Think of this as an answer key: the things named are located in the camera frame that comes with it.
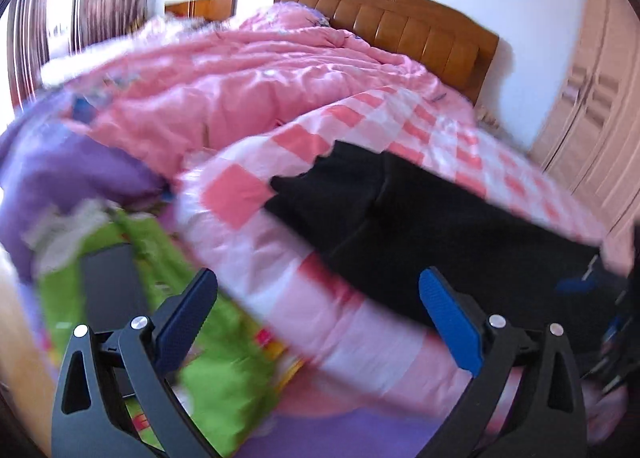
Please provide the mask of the maroon curtain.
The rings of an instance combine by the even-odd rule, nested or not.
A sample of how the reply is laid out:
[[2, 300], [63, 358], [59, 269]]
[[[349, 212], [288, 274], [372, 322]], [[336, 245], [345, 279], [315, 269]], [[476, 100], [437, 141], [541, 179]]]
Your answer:
[[9, 0], [6, 60], [12, 105], [22, 108], [34, 98], [44, 64], [133, 32], [152, 7], [152, 0]]

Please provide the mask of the far wooden nightstand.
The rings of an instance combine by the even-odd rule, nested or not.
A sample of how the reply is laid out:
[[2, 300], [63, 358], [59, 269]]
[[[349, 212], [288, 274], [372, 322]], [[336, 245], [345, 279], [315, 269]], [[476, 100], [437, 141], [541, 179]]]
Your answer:
[[164, 11], [179, 18], [221, 22], [235, 16], [236, 0], [186, 0], [166, 3]]

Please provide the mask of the black pants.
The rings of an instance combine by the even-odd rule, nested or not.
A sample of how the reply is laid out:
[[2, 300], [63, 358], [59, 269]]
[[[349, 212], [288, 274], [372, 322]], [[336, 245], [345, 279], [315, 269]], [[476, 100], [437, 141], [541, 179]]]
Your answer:
[[579, 354], [599, 350], [622, 278], [589, 293], [555, 291], [598, 249], [489, 204], [390, 152], [336, 142], [305, 173], [277, 175], [265, 208], [360, 293], [421, 324], [420, 274], [435, 267], [487, 313], [538, 329], [562, 325]]

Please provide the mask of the white wardrobe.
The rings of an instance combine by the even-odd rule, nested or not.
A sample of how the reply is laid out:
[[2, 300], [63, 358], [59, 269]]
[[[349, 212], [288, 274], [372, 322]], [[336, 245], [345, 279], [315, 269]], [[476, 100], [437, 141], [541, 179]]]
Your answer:
[[559, 96], [529, 151], [605, 228], [631, 267], [639, 218], [639, 19], [628, 0], [586, 0]]

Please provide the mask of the pink checkered bed sheet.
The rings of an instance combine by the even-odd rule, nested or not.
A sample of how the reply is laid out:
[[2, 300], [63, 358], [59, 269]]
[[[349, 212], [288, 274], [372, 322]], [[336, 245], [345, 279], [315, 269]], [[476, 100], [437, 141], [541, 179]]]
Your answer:
[[561, 324], [581, 371], [625, 300], [587, 209], [406, 89], [357, 94], [196, 163], [176, 217], [195, 258], [335, 386], [337, 405], [442, 420], [460, 400], [470, 375], [420, 299], [429, 267], [513, 325]]

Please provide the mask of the purple cloth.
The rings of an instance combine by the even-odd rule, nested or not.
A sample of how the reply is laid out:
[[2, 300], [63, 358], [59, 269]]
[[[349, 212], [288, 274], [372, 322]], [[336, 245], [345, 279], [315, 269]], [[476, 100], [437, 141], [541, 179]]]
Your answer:
[[43, 213], [66, 213], [86, 198], [127, 204], [165, 184], [121, 149], [70, 130], [62, 114], [74, 101], [70, 90], [42, 93], [1, 136], [1, 244], [23, 283], [32, 281], [34, 259], [25, 236]]

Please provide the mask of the brown wooden headboard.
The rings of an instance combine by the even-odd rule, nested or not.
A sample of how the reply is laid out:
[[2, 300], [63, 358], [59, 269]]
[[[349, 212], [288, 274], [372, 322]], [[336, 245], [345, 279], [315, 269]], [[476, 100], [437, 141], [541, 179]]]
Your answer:
[[433, 0], [294, 1], [319, 11], [330, 25], [368, 44], [421, 63], [475, 103], [499, 37], [465, 14]]

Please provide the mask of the pink quilted comforter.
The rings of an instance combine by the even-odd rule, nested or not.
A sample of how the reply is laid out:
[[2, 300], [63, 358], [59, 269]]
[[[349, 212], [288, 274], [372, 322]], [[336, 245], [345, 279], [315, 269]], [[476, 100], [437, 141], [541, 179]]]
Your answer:
[[137, 33], [47, 62], [40, 79], [90, 104], [86, 118], [67, 115], [68, 126], [166, 178], [192, 152], [217, 151], [371, 89], [406, 88], [430, 111], [474, 120], [471, 103], [420, 63], [294, 2], [244, 22], [158, 16]]

